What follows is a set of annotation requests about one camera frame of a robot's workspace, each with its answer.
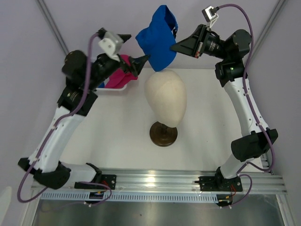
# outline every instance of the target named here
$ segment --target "mannequin head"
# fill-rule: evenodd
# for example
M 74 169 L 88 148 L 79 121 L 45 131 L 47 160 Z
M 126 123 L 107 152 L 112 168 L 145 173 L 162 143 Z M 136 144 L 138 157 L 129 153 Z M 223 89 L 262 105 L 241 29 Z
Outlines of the mannequin head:
M 185 85 L 175 72 L 163 70 L 154 73 L 145 82 L 144 91 L 158 120 L 150 129 L 150 138 L 158 146 L 170 146 L 177 139 L 176 126 L 186 111 Z
M 154 73 L 144 86 L 146 99 L 157 120 L 168 127 L 176 127 L 183 119 L 187 105 L 185 84 L 171 70 Z

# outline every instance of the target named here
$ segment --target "wooden base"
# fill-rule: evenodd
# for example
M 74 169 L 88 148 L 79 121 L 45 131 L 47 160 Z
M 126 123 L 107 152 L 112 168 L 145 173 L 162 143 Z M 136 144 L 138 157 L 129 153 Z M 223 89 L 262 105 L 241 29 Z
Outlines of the wooden base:
M 177 128 L 170 128 L 160 122 L 155 122 L 150 128 L 150 138 L 152 142 L 160 147 L 172 145 L 177 137 Z

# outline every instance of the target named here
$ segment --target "white table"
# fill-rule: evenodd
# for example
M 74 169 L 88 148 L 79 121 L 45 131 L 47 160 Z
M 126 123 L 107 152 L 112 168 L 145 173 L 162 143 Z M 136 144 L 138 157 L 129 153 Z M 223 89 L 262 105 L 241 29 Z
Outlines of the white table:
M 144 82 L 154 73 L 143 69 L 124 91 L 101 91 L 86 119 L 66 146 L 61 161 L 90 162 L 100 168 L 215 171 L 241 137 L 230 98 L 214 70 L 173 69 L 187 89 L 187 111 L 170 147 L 152 143 L 156 118 L 144 96 Z M 254 163 L 262 167 L 260 159 Z M 245 172 L 260 172 L 247 166 Z

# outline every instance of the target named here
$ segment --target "blue cloth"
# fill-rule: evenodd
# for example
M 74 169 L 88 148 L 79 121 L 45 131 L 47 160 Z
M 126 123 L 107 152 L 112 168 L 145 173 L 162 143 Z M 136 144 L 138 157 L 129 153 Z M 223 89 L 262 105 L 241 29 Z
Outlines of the blue cloth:
M 178 31 L 177 21 L 166 5 L 160 6 L 150 26 L 140 31 L 136 40 L 146 55 L 150 55 L 149 63 L 156 71 L 162 71 L 174 60 L 176 52 L 169 48 L 175 44 Z

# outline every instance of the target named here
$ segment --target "metal corner post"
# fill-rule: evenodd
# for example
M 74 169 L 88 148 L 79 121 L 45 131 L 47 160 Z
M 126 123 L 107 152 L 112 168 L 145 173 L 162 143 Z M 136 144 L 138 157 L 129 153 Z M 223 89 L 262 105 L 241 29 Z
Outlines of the metal corner post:
M 59 28 L 57 27 L 46 3 L 44 2 L 44 0 L 35 0 L 35 2 L 37 3 L 38 7 L 41 10 L 41 13 L 43 14 L 51 32 L 53 33 L 57 43 L 59 44 L 61 50 L 63 51 L 63 53 L 65 55 L 67 55 L 69 53 L 68 47 L 59 31 Z

